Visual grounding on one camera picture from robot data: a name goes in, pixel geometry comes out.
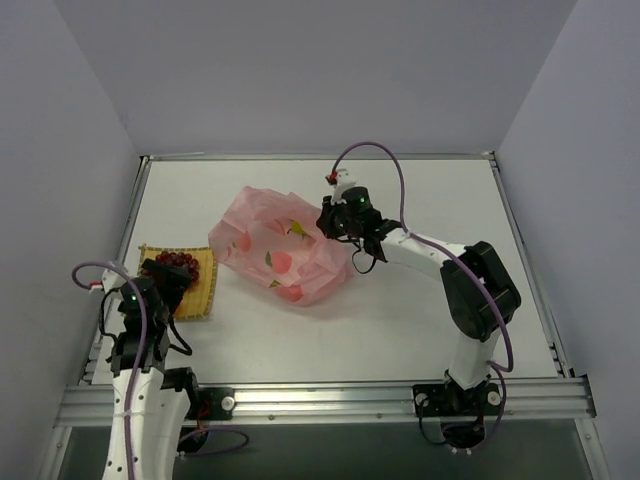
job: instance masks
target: white table surface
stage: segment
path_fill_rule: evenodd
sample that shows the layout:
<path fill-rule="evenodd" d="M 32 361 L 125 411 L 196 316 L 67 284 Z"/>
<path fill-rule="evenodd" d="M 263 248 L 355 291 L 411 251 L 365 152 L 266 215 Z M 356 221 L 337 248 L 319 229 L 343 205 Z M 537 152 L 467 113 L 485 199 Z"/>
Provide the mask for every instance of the white table surface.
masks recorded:
<path fill-rule="evenodd" d="M 163 161 L 151 166 L 125 266 L 135 272 L 139 246 L 199 247 L 245 185 L 293 191 L 320 206 L 330 194 L 330 161 Z M 399 187 L 385 160 L 342 164 L 369 188 L 373 205 L 398 218 Z M 490 165 L 484 160 L 402 163 L 407 222 L 417 232 L 455 243 L 493 244 L 522 295 L 508 329 L 511 377 L 555 377 L 540 318 Z M 123 330 L 112 309 L 108 330 Z M 213 308 L 202 321 L 179 322 L 192 357 L 170 351 L 167 368 L 191 366 L 201 383 L 346 382 L 439 379 L 458 330 L 442 285 L 411 269 L 378 264 L 310 307 L 294 307 L 220 266 Z M 111 383 L 106 338 L 93 378 Z M 504 345 L 496 350 L 506 363 Z"/>

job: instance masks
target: metal bracket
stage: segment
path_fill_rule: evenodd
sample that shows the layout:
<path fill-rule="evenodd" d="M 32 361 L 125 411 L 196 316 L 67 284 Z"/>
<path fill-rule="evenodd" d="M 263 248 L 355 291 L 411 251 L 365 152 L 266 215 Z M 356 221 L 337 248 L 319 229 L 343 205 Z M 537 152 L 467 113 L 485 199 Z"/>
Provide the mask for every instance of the metal bracket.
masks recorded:
<path fill-rule="evenodd" d="M 421 408 L 424 418 L 477 417 L 480 413 L 484 416 L 498 415 L 500 393 L 496 384 L 487 382 L 476 387 L 477 390 L 474 389 L 475 391 L 465 399 L 466 401 L 460 401 L 452 395 L 452 388 L 451 383 L 414 385 L 412 390 L 416 416 Z"/>
<path fill-rule="evenodd" d="M 230 387 L 209 387 L 198 392 L 200 405 L 208 406 L 208 412 L 200 417 L 200 420 L 222 421 L 233 418 L 233 409 L 236 406 L 235 390 Z M 188 420 L 196 420 L 195 415 L 187 416 Z"/>

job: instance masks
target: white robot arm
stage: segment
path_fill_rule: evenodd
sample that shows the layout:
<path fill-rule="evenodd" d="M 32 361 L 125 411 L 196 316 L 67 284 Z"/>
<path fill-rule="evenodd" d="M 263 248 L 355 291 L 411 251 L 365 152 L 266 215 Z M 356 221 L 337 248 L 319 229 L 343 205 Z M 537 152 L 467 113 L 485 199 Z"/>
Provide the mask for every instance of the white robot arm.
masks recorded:
<path fill-rule="evenodd" d="M 495 407 L 500 405 L 500 396 L 489 382 L 491 359 L 521 298 L 494 248 L 486 242 L 466 246 L 406 232 L 400 222 L 382 218 L 371 204 L 368 190 L 356 186 L 346 170 L 335 170 L 327 180 L 334 194 L 324 197 L 317 222 L 325 237 L 363 248 L 374 264 L 404 265 L 443 284 L 460 335 L 443 388 L 427 389 L 423 395 L 429 397 L 428 416 L 474 415 L 482 419 L 485 414 L 497 414 L 492 412 L 499 410 Z M 419 395 L 423 391 L 417 387 L 414 394 Z M 483 438 L 484 432 L 456 437 L 458 445 L 467 449 Z"/>

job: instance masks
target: screw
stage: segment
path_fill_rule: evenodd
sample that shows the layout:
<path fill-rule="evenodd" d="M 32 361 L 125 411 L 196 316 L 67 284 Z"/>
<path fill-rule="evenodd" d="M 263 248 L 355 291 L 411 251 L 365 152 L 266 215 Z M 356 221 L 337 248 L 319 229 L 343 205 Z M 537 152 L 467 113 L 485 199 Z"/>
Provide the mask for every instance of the screw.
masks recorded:
<path fill-rule="evenodd" d="M 236 401 L 233 397 L 224 397 L 220 402 L 220 406 L 225 412 L 230 412 L 236 406 Z"/>
<path fill-rule="evenodd" d="M 487 402 L 489 402 L 489 405 L 497 407 L 500 405 L 500 394 L 498 392 L 489 392 L 487 395 Z"/>
<path fill-rule="evenodd" d="M 418 395 L 416 395 L 416 398 L 414 399 L 414 401 L 416 402 L 416 405 L 420 405 L 422 402 L 424 402 L 425 407 L 429 405 L 429 401 L 427 400 L 426 393 L 419 393 Z"/>

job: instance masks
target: metal frame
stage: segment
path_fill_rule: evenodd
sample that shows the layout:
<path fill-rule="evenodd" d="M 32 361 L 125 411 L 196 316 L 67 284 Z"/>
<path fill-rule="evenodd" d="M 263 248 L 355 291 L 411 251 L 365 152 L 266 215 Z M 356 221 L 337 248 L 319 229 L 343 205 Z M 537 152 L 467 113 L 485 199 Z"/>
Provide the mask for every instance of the metal frame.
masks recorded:
<path fill-rule="evenodd" d="M 608 480 L 608 469 L 592 417 L 595 408 L 586 378 L 570 378 L 571 369 L 562 347 L 558 329 L 544 292 L 530 262 L 526 245 L 506 197 L 500 171 L 493 152 L 482 154 L 400 154 L 400 160 L 471 160 L 489 161 L 511 230 L 522 259 L 534 301 L 543 321 L 545 334 L 559 367 L 557 379 L 509 379 L 509 396 L 505 420 L 510 419 L 574 419 L 592 476 Z M 349 160 L 386 158 L 384 154 L 352 154 Z M 157 161 L 236 161 L 236 160 L 334 160 L 333 155 L 320 154 L 205 154 L 202 152 L 148 156 L 143 158 L 132 193 L 119 261 L 124 261 L 144 194 L 149 170 Z M 109 426 L 112 420 L 113 393 L 111 386 L 90 385 L 101 338 L 91 349 L 80 386 L 67 388 L 56 419 L 49 449 L 43 462 L 40 479 L 55 479 L 73 427 Z M 234 424 L 318 424 L 318 423 L 400 423 L 413 422 L 411 387 L 415 380 L 376 383 L 309 383 L 231 385 L 236 389 Z M 436 422 L 439 419 L 425 419 Z"/>
<path fill-rule="evenodd" d="M 513 215 L 511 205 L 509 205 L 509 200 L 507 199 L 504 184 L 502 183 L 502 178 L 500 177 L 500 168 L 496 161 L 492 162 L 492 170 L 493 178 L 496 181 L 498 192 L 500 192 L 502 205 L 504 206 L 507 218 L 509 219 L 509 225 L 511 226 L 513 238 L 515 240 L 516 247 L 518 248 L 518 253 L 520 254 L 520 259 L 522 260 L 522 265 L 524 266 L 524 271 L 527 275 L 527 280 L 529 281 L 529 287 L 531 288 L 531 292 L 533 294 L 533 300 L 536 304 L 536 308 L 538 309 L 538 315 L 542 320 L 542 328 L 544 329 L 544 333 L 547 336 L 547 340 L 549 341 L 549 348 L 552 350 L 552 355 L 554 356 L 556 365 L 564 375 L 564 377 L 571 377 L 571 366 L 567 358 L 567 354 L 562 346 L 558 327 L 556 326 L 556 322 L 553 319 L 553 314 L 551 313 L 551 309 L 549 308 L 548 303 L 544 300 L 545 295 L 543 293 L 540 281 L 538 280 L 538 277 L 535 273 L 535 269 L 527 251 L 526 244 L 524 243 L 524 240 L 522 238 L 522 234 L 520 233 L 518 222 Z"/>
<path fill-rule="evenodd" d="M 411 390 L 415 383 L 439 382 L 226 386 L 235 389 L 234 425 L 308 425 L 415 422 Z M 595 414 L 586 379 L 513 379 L 507 380 L 507 390 L 507 420 L 589 419 Z M 111 425 L 112 419 L 111 385 L 69 387 L 60 405 L 56 426 L 105 427 Z M 424 421 L 439 422 L 440 419 L 425 418 Z"/>

